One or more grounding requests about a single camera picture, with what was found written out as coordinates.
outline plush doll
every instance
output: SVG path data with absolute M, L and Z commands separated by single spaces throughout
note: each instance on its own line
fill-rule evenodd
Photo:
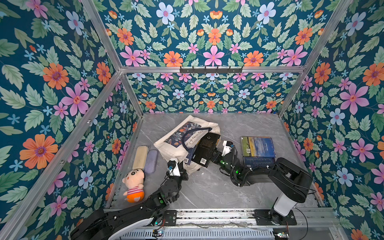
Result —
M 122 182 L 127 186 L 128 191 L 124 192 L 127 196 L 127 201 L 131 203 L 139 202 L 144 198 L 143 183 L 144 172 L 141 169 L 134 169 L 130 171 Z

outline light blue flower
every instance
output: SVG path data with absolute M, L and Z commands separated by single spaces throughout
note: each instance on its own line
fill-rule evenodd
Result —
M 104 15 L 104 17 L 105 17 L 105 20 L 108 21 L 108 23 L 110 23 L 112 21 L 112 19 L 109 15 Z
M 60 3 L 57 3 L 57 8 L 60 10 L 60 12 L 64 11 L 64 7 L 60 5 Z
M 70 227 L 69 226 L 65 226 L 64 227 L 64 231 L 61 232 L 61 234 L 64 234 L 64 235 L 67 235 L 67 233 L 70 231 Z
M 49 114 L 52 114 L 52 108 L 50 108 L 49 106 L 47 106 L 45 109 L 43 109 L 43 112 L 46 113 L 47 116 L 49 116 Z
M 175 17 L 178 17 L 178 16 L 180 16 L 180 12 L 179 11 L 177 11 L 176 9 L 175 9 L 175 11 L 172 13 L 173 15 L 175 15 Z
M 41 53 L 44 53 L 46 51 L 46 49 L 44 49 L 44 45 L 36 44 L 36 46 L 37 46 L 37 51 Z
M 122 15 L 121 13 L 119 13 L 118 18 L 120 18 L 120 20 L 123 21 L 123 20 L 124 20 L 124 15 Z
M 53 192 L 53 194 L 57 197 L 60 195 L 60 188 L 56 188 L 56 191 Z
M 17 123 L 20 123 L 18 119 L 20 119 L 20 117 L 16 117 L 15 114 L 12 114 L 12 117 L 7 117 L 8 120 L 12 121 L 11 124 L 14 125 L 15 122 Z
M 72 182 L 72 180 L 70 180 L 70 178 L 68 178 L 67 180 L 64 181 L 65 185 L 64 187 L 69 187 L 70 183 Z
M 167 28 L 170 28 L 171 30 L 172 30 L 172 29 L 175 29 L 175 24 L 172 23 L 172 22 L 169 22 Z
M 49 125 L 47 125 L 47 126 L 42 125 L 41 128 L 42 128 L 43 130 L 41 130 L 40 133 L 44 133 L 45 135 L 47 135 L 47 132 L 50 132 L 50 131 L 51 131 L 51 130 L 49 129 Z
M 313 18 L 313 13 L 307 15 L 307 19 L 311 20 Z
M 32 59 L 36 59 L 35 57 L 34 57 L 34 53 L 33 52 L 31 52 L 31 53 L 29 53 L 27 50 L 25 50 L 25 55 L 24 55 L 24 57 L 26 57 L 26 58 L 29 58 L 29 60 L 31 61 Z
M 204 16 L 203 21 L 205 21 L 205 23 L 209 22 L 209 21 L 210 21 L 210 20 L 209 20 L 209 16 Z
M 14 168 L 15 172 L 17 172 L 19 168 L 23 168 L 22 166 L 23 161 L 18 162 L 17 159 L 15 159 L 14 163 L 15 164 L 12 164 L 11 166 L 9 166 L 9 168 Z

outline pink flower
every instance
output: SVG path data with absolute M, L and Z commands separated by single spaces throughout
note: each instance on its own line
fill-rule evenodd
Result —
M 198 84 L 197 81 L 195 81 L 195 83 L 191 83 L 191 89 L 193 90 L 196 90 L 196 89 L 200 89 L 200 86 L 201 84 Z
M 312 77 L 305 77 L 305 80 L 303 81 L 303 90 L 305 90 L 306 92 L 308 92 L 309 88 L 313 86 L 313 84 L 311 83 L 312 81 Z
M 163 89 L 163 87 L 164 87 L 163 82 L 157 81 L 156 88 L 159 88 L 161 90 L 161 89 Z
M 109 94 L 109 96 L 107 97 L 107 100 L 105 100 L 105 102 L 107 103 L 107 102 L 109 102 L 109 101 L 112 101 L 112 96 L 113 96 L 113 93 L 111 92 L 111 93 Z
M 169 79 L 173 79 L 173 76 L 172 76 L 172 73 L 162 73 L 161 76 L 160 76 L 161 79 L 166 79 L 166 81 L 168 82 Z
M 203 53 L 204 57 L 207 58 L 207 60 L 205 61 L 204 65 L 209 65 L 212 63 L 212 66 L 215 65 L 221 65 L 221 60 L 219 58 L 222 58 L 224 56 L 224 53 L 223 52 L 217 52 L 217 46 L 216 45 L 213 45 L 211 47 L 211 53 L 209 52 L 204 52 Z
M 93 152 L 94 146 L 95 144 L 93 144 L 92 141 L 85 142 L 85 148 L 83 149 L 83 151 L 86 151 L 87 155 L 89 155 L 89 152 Z
M 229 51 L 232 51 L 232 54 L 234 54 L 234 53 L 238 53 L 239 49 L 240 49 L 239 44 L 236 43 L 231 45 L 231 48 L 229 49 Z
M 25 5 L 29 7 L 31 10 L 33 10 L 35 16 L 39 18 L 42 16 L 45 19 L 48 19 L 47 14 L 45 14 L 46 11 L 48 11 L 48 8 L 41 4 L 40 0 L 29 0 L 29 2 L 26 2 Z
M 355 115 L 358 111 L 358 106 L 365 107 L 369 105 L 369 102 L 366 98 L 361 98 L 364 94 L 368 92 L 368 86 L 359 88 L 356 92 L 356 84 L 351 83 L 349 86 L 349 94 L 347 92 L 340 93 L 340 98 L 346 100 L 340 106 L 340 109 L 347 109 L 350 105 L 349 111 Z
M 53 108 L 56 110 L 55 116 L 60 115 L 61 119 L 64 118 L 64 115 L 68 115 L 68 111 L 66 111 L 68 109 L 68 106 L 63 106 L 62 102 L 59 102 L 59 106 L 55 105 L 53 106 Z
M 74 86 L 74 91 L 70 87 L 66 87 L 65 90 L 70 97 L 63 97 L 61 101 L 67 106 L 72 105 L 70 109 L 71 116 L 76 115 L 77 109 L 84 114 L 88 110 L 88 104 L 84 101 L 89 98 L 89 94 L 81 93 L 81 87 L 78 83 Z
M 346 79 L 341 79 L 341 83 L 339 84 L 339 87 L 341 87 L 341 90 L 343 91 L 344 89 L 345 90 L 348 90 L 348 85 L 351 85 L 351 81 L 349 80 L 349 78 L 346 78 Z
M 310 170 L 311 172 L 314 172 L 316 169 L 316 166 L 313 163 L 310 163 Z
M 245 76 L 247 76 L 248 73 L 236 73 L 233 76 L 233 79 L 237 79 L 237 82 L 240 82 L 241 80 L 245 80 Z
M 140 57 L 143 57 L 144 60 L 151 59 L 151 57 L 149 56 L 149 54 L 150 54 L 150 53 L 148 53 L 146 49 L 144 49 L 144 50 L 140 50 Z
M 89 83 L 88 83 L 88 79 L 85 79 L 84 78 L 81 78 L 81 81 L 79 82 L 79 85 L 81 86 L 81 90 L 86 90 L 88 91 L 88 88 L 91 86 Z
M 193 2 L 197 3 L 199 0 L 188 0 L 188 4 L 192 6 Z
M 267 88 L 268 85 L 269 83 L 267 81 L 264 81 L 264 82 L 261 82 L 260 87 L 263 89 L 263 88 Z
M 346 147 L 343 146 L 344 145 L 344 141 L 339 141 L 338 139 L 336 139 L 336 143 L 333 143 L 332 146 L 335 147 L 334 151 L 337 152 L 339 151 L 340 155 L 343 154 L 343 150 L 347 150 Z
M 192 76 L 189 75 L 189 73 L 177 73 L 179 75 L 179 81 L 188 82 L 188 79 L 191 79 Z
M 374 183 L 376 184 L 381 184 L 384 181 L 384 164 L 380 163 L 379 169 L 380 170 L 377 170 L 376 168 L 371 169 L 371 172 L 376 176 L 378 176 L 378 177 L 375 177 L 375 179 L 373 180 Z
M 227 83 L 224 83 L 224 89 L 229 90 L 233 88 L 233 83 L 230 83 L 229 81 Z
M 253 73 L 252 79 L 259 81 L 260 78 L 264 78 L 264 73 Z
M 293 51 L 292 49 L 288 50 L 288 57 L 284 58 L 281 62 L 282 63 L 288 63 L 287 66 L 300 65 L 301 60 L 300 58 L 305 57 L 308 53 L 307 52 L 301 52 L 303 50 L 303 46 L 300 45 L 296 51 Z
M 315 118 L 319 115 L 319 109 L 320 108 L 317 108 L 316 106 L 313 107 L 313 109 L 311 109 L 311 115 L 314 116 Z
M 63 187 L 63 181 L 61 181 L 60 179 L 62 179 L 65 175 L 67 174 L 66 171 L 62 171 L 60 172 L 56 179 L 53 181 L 52 185 L 48 188 L 48 195 L 51 195 L 53 193 L 53 191 L 55 190 L 55 185 L 56 187 Z
M 277 58 L 283 59 L 284 57 L 287 56 L 288 50 L 284 50 L 284 48 L 281 50 L 281 52 L 277 53 Z
M 303 160 L 303 162 L 305 162 L 306 159 L 305 159 L 304 154 L 305 154 L 306 150 L 305 150 L 305 149 L 301 149 L 300 144 L 297 144 L 297 145 L 296 145 L 296 148 L 297 148 L 297 151 L 298 151 L 299 154 L 300 154 L 301 159 Z
M 79 147 L 80 147 L 80 144 L 77 144 L 76 147 L 74 148 L 72 154 L 69 156 L 67 162 L 72 162 L 72 156 L 74 156 L 74 157 L 79 156 L 79 153 L 76 151 L 77 149 L 79 149 Z
M 111 108 L 111 106 L 109 106 L 109 108 L 106 108 L 106 110 L 107 110 L 107 116 L 111 118 L 113 116 L 113 109 Z
M 359 159 L 361 162 L 365 162 L 365 157 L 369 159 L 374 159 L 374 156 L 371 152 L 368 152 L 369 150 L 373 149 L 373 144 L 367 144 L 364 145 L 364 139 L 359 139 L 359 145 L 355 142 L 351 143 L 352 147 L 357 150 L 353 150 L 352 155 L 357 156 L 359 155 Z
M 197 48 L 197 44 L 193 45 L 193 43 L 191 43 L 191 45 L 188 47 L 188 49 L 189 49 L 189 53 L 196 53 L 196 51 L 199 50 Z
M 380 192 L 377 193 L 377 196 L 374 193 L 371 193 L 371 197 L 373 198 L 371 200 L 371 203 L 373 205 L 376 205 L 377 209 L 381 212 L 384 207 L 384 201 L 382 199 L 382 195 Z
M 50 204 L 50 207 L 52 209 L 51 211 L 51 217 L 57 213 L 58 216 L 61 215 L 61 210 L 67 208 L 67 204 L 65 203 L 67 201 L 67 197 L 63 197 L 61 199 L 61 196 L 57 197 L 57 202 L 53 202 Z
M 133 65 L 135 67 L 138 67 L 139 63 L 140 64 L 145 63 L 145 61 L 142 58 L 139 58 L 139 56 L 140 56 L 140 51 L 139 50 L 135 50 L 132 53 L 131 48 L 128 47 L 128 46 L 125 46 L 125 51 L 126 51 L 126 53 L 125 52 L 121 52 L 120 55 L 122 57 L 124 57 L 124 58 L 127 58 L 127 60 L 125 60 L 125 64 L 127 66 L 130 66 L 133 63 Z
M 316 100 L 317 102 L 320 102 L 320 97 L 324 96 L 324 93 L 321 92 L 322 90 L 323 87 L 314 88 L 314 91 L 311 93 L 311 96 L 313 96 L 312 101 Z

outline marble surface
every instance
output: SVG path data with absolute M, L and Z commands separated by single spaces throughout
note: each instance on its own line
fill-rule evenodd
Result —
M 147 145 L 156 149 L 153 143 L 180 124 L 189 114 L 155 114 L 145 115 L 134 152 L 130 159 L 133 164 L 136 148 Z M 270 136 L 275 147 L 276 157 L 284 157 L 298 166 L 301 160 L 293 149 L 286 135 L 281 120 L 275 114 L 193 114 L 194 117 L 219 124 L 221 140 L 230 140 L 237 149 L 241 149 L 241 136 Z M 163 182 L 167 171 L 167 162 L 159 154 L 156 171 L 147 174 L 144 182 L 146 197 L 156 191 Z M 116 193 L 112 208 L 129 207 L 126 197 L 122 195 L 127 188 L 122 185 Z M 237 187 L 229 177 L 219 172 L 216 164 L 209 164 L 192 173 L 188 181 L 182 183 L 179 199 L 171 204 L 171 208 L 270 208 L 281 194 L 280 189 L 272 182 L 256 183 L 251 186 Z M 313 195 L 308 195 L 305 203 L 299 207 L 317 207 Z

